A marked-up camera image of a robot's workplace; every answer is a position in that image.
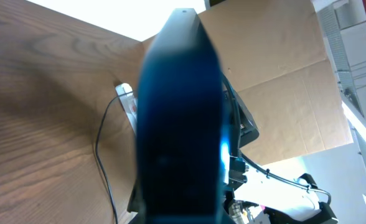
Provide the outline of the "blue smartphone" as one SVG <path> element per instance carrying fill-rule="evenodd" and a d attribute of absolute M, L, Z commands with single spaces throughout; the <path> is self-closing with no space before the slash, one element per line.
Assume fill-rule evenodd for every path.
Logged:
<path fill-rule="evenodd" d="M 220 223 L 222 73 L 193 9 L 175 9 L 138 85 L 136 157 L 147 223 Z"/>

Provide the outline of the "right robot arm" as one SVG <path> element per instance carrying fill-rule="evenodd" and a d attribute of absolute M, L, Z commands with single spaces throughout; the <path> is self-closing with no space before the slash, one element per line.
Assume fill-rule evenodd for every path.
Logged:
<path fill-rule="evenodd" d="M 221 142 L 222 223 L 338 223 L 331 194 L 310 174 L 285 179 L 249 159 L 240 148 L 259 136 L 256 123 L 226 77 L 222 78 L 228 129 Z"/>

